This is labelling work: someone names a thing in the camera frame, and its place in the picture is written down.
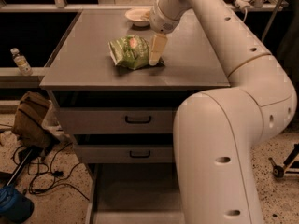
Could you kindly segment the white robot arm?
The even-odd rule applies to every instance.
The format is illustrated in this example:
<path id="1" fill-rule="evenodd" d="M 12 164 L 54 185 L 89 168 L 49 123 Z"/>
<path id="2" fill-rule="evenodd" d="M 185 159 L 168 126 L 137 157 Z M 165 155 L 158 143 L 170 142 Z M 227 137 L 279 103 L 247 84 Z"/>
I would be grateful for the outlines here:
<path id="1" fill-rule="evenodd" d="M 193 10 L 230 85 L 188 97 L 174 119 L 174 155 L 185 224 L 264 224 L 251 149 L 291 122 L 288 75 L 223 0 L 157 0 L 150 26 L 169 34 Z"/>

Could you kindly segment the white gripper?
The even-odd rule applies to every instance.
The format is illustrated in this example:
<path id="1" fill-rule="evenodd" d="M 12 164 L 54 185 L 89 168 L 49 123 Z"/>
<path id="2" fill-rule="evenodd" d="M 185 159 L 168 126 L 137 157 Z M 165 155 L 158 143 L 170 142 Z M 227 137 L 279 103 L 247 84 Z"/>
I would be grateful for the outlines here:
<path id="1" fill-rule="evenodd" d="M 160 9 L 160 0 L 154 3 L 149 12 L 150 27 L 156 34 L 151 38 L 149 43 L 149 65 L 155 66 L 164 52 L 167 44 L 167 36 L 165 34 L 172 33 L 179 24 L 179 20 L 168 18 Z"/>

